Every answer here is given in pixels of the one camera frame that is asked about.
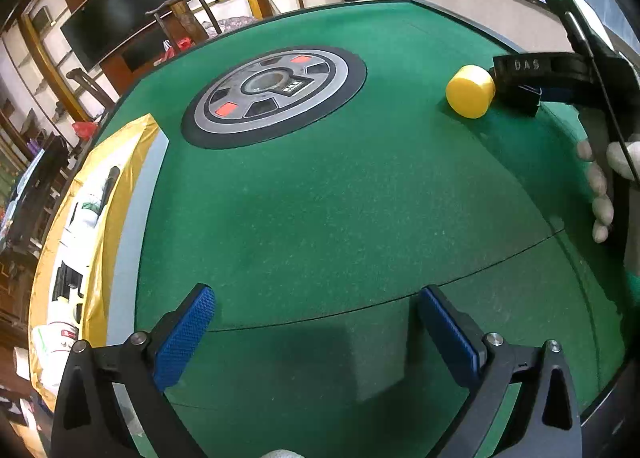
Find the wooden chair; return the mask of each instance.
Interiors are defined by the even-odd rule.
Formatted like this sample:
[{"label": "wooden chair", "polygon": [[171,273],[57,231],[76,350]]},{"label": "wooden chair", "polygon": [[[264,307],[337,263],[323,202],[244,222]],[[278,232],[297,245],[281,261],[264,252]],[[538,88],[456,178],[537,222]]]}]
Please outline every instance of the wooden chair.
[{"label": "wooden chair", "polygon": [[[174,52],[176,54],[180,52],[178,43],[175,40],[175,38],[171,35],[171,32],[168,31],[168,29],[166,28],[166,25],[164,24],[161,18],[162,10],[164,10],[165,8],[171,9],[171,12],[174,14],[176,18],[178,18],[178,21],[184,27],[184,30],[187,31],[187,34],[189,34],[189,37],[193,40],[193,43],[201,44],[206,42],[209,39],[209,35],[207,34],[207,31],[205,31],[204,27],[193,15],[193,12],[191,11],[191,9],[189,9],[188,1],[189,0],[167,0],[165,2],[162,2],[160,6],[157,7],[156,9],[147,11],[145,13],[145,15],[153,16],[156,19],[156,22],[158,22],[158,25],[160,25],[162,32],[164,32],[164,35],[166,35],[166,37],[171,42],[172,47],[174,47]],[[220,29],[220,25],[218,24],[218,21],[216,20],[213,13],[211,12],[211,9],[207,5],[206,1],[204,0],[198,0],[198,1],[200,2],[200,5],[202,5],[204,12],[207,13],[209,20],[213,25],[213,28],[216,29],[216,32],[218,34],[222,34],[222,29]]]},{"label": "wooden chair", "polygon": [[111,97],[109,97],[108,93],[81,68],[70,70],[66,73],[66,78],[76,81],[82,88],[94,96],[98,103],[104,106],[105,112],[113,109],[115,106],[115,103]]}]

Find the black cable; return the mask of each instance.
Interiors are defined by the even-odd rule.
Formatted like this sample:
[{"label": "black cable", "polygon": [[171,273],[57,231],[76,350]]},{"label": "black cable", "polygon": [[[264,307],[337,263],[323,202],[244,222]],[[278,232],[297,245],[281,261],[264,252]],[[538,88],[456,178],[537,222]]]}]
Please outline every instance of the black cable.
[{"label": "black cable", "polygon": [[584,47],[584,50],[587,53],[588,58],[591,60],[591,66],[593,67],[593,71],[598,78],[598,83],[600,84],[600,88],[602,90],[602,95],[604,96],[605,103],[607,105],[607,111],[609,111],[609,115],[611,117],[611,122],[616,130],[616,135],[618,137],[618,143],[620,144],[620,148],[622,149],[622,153],[625,156],[626,163],[629,165],[629,169],[631,169],[631,174],[636,181],[636,185],[638,189],[640,189],[640,177],[638,176],[638,172],[636,171],[636,165],[633,160],[631,160],[631,155],[629,154],[629,150],[626,149],[625,138],[622,135],[622,130],[620,130],[620,125],[618,124],[618,119],[616,119],[616,115],[613,113],[613,106],[611,105],[611,101],[609,99],[609,93],[607,93],[607,88],[604,86],[604,81],[602,79],[602,75],[600,74],[600,69],[598,68],[598,64],[596,63],[595,57],[593,55],[593,50],[591,50],[591,45],[587,41],[584,32],[580,28],[578,21],[575,19],[575,16],[571,12],[565,12],[564,17],[567,20],[567,26],[571,29],[575,39],[580,42],[580,44]]}]

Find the yellow object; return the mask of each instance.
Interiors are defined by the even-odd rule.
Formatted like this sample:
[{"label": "yellow object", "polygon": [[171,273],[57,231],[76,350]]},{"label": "yellow object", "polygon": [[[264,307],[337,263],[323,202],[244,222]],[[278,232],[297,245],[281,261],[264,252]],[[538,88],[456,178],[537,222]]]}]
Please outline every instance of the yellow object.
[{"label": "yellow object", "polygon": [[96,226],[96,241],[86,276],[86,300],[82,308],[78,334],[78,339],[86,339],[92,346],[104,346],[106,344],[111,283],[122,226],[138,175],[145,162],[146,153],[159,133],[161,133],[160,127],[153,117],[147,114],[123,126],[92,149],[62,200],[44,242],[29,303],[29,360],[31,385],[52,411],[55,408],[56,398],[53,393],[44,388],[40,381],[42,366],[35,350],[34,341],[31,339],[33,328],[47,323],[49,290],[54,263],[74,198],[94,171],[102,168],[105,172],[105,167],[113,165],[111,161],[114,157],[121,161],[121,164],[118,164],[118,167],[121,168],[120,177]]},{"label": "yellow object", "polygon": [[482,117],[495,95],[495,83],[481,66],[467,64],[447,84],[447,101],[467,119]]}]

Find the seam line on table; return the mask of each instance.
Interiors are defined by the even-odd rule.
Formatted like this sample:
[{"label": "seam line on table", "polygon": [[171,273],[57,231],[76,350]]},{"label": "seam line on table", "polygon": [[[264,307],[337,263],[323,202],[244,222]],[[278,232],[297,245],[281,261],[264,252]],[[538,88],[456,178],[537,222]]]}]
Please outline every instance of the seam line on table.
[{"label": "seam line on table", "polygon": [[[458,276],[457,278],[453,278],[453,279],[449,279],[448,281],[444,281],[442,283],[438,283],[437,286],[438,287],[442,287],[444,285],[449,285],[451,283],[455,283],[456,281],[460,281],[460,279],[466,279],[469,278],[470,276],[476,275],[477,273],[481,273],[482,271],[485,271],[487,269],[490,269],[492,267],[494,267],[495,265],[500,265],[500,263],[504,263],[505,261],[511,260],[511,258],[514,258],[516,256],[519,256],[520,254],[534,248],[537,247],[538,245],[540,245],[543,242],[546,242],[547,240],[551,239],[551,238],[555,238],[557,235],[559,235],[560,233],[564,232],[564,227],[562,229],[559,229],[558,231],[546,236],[545,238],[535,242],[533,245],[530,245],[529,247],[525,247],[524,249],[513,253],[512,255],[509,255],[505,258],[502,258],[499,261],[494,261],[494,263],[490,263],[488,264],[486,267],[482,267],[481,269],[475,270],[471,273],[468,273],[467,275],[464,276]],[[393,297],[391,299],[387,299],[385,301],[380,301],[379,303],[374,303],[373,305],[365,305],[364,307],[357,307],[357,308],[352,308],[351,310],[342,310],[339,312],[334,312],[334,313],[330,313],[327,315],[318,315],[315,317],[308,317],[306,319],[296,319],[295,321],[285,321],[284,323],[272,323],[272,324],[262,324],[262,325],[258,325],[258,326],[241,326],[241,327],[237,327],[237,328],[222,328],[222,329],[217,329],[217,330],[207,330],[207,333],[219,333],[219,332],[236,332],[236,331],[242,331],[242,330],[254,330],[254,329],[258,329],[258,328],[271,328],[271,327],[276,327],[276,326],[287,326],[289,324],[295,324],[295,323],[306,323],[307,321],[318,321],[319,319],[326,319],[328,317],[335,317],[337,315],[342,315],[345,313],[353,313],[353,312],[357,312],[360,310],[366,310],[367,308],[373,308],[373,307],[380,307],[381,305],[386,305],[388,303],[392,303],[394,301],[400,301],[402,299],[407,299],[408,297],[411,297],[412,295],[416,295],[418,291],[415,292],[410,292],[409,294],[404,294],[404,295],[400,295],[398,297]]]}]

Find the blue gripper pad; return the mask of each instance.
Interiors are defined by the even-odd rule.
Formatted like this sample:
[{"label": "blue gripper pad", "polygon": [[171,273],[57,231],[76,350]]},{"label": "blue gripper pad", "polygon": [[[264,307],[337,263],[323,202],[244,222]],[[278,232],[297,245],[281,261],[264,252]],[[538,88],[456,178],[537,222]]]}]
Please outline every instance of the blue gripper pad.
[{"label": "blue gripper pad", "polygon": [[158,390],[164,391],[178,383],[215,309],[216,296],[209,287],[204,287],[156,352],[154,381]]},{"label": "blue gripper pad", "polygon": [[473,345],[430,289],[421,289],[418,298],[420,319],[456,384],[475,388],[479,383],[480,363]]}]

